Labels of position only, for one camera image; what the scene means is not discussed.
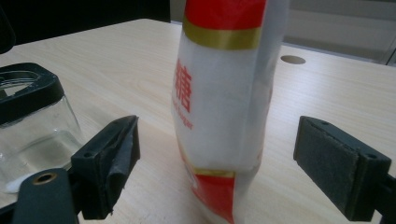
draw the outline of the packaged food bag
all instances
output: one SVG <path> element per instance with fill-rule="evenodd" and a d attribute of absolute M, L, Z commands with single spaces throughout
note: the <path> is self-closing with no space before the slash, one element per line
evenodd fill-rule
<path fill-rule="evenodd" d="M 172 113 L 191 188 L 213 223 L 243 223 L 289 0 L 187 0 Z"/>

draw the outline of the glass jar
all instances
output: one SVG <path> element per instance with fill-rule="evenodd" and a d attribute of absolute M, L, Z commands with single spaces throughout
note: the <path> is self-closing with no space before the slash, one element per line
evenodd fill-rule
<path fill-rule="evenodd" d="M 32 174 L 68 169 L 82 143 L 57 76 L 35 63 L 0 68 L 0 190 L 18 192 Z"/>

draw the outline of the light wood tabletop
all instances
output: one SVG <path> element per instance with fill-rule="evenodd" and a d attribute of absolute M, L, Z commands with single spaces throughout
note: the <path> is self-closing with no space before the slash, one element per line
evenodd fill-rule
<path fill-rule="evenodd" d="M 56 74 L 85 139 L 137 115 L 141 160 L 112 216 L 81 223 L 205 223 L 177 149 L 171 87 L 181 26 L 139 20 L 14 47 L 0 66 Z M 286 63 L 280 56 L 305 59 Z M 293 160 L 299 117 L 326 120 L 396 160 L 396 68 L 282 47 L 246 223 L 349 223 Z M 396 176 L 393 164 L 390 174 Z M 10 196 L 1 195 L 1 206 Z M 375 213 L 372 223 L 379 223 Z"/>

